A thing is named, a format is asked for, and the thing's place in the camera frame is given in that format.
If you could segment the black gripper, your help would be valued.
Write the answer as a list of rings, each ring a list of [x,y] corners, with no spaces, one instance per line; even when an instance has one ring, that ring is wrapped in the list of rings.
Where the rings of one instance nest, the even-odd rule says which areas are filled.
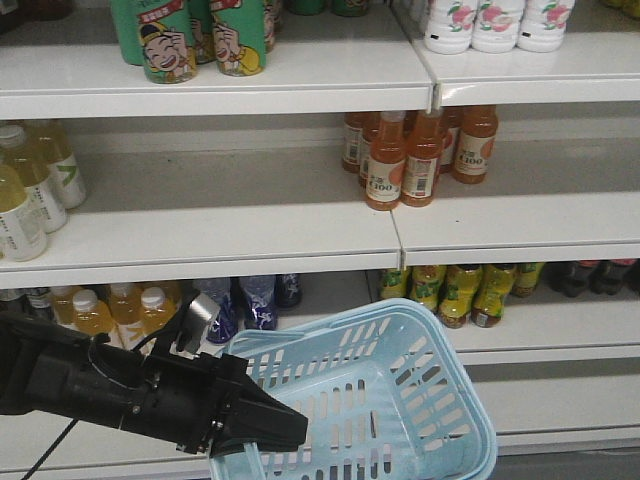
[[[143,383],[132,394],[120,428],[172,442],[189,454],[210,442],[210,457],[243,452],[245,444],[265,452],[295,451],[306,440],[307,417],[245,376],[247,365],[228,354],[202,354],[193,360],[149,356],[142,365]],[[241,385],[234,401],[234,437],[212,437],[223,403]]]

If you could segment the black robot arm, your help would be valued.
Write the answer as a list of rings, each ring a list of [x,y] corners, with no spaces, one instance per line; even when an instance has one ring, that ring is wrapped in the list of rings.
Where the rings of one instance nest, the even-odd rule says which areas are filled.
[[[255,443],[292,452],[307,418],[246,373],[247,360],[202,353],[149,355],[26,315],[1,315],[1,412],[43,411],[220,456]]]

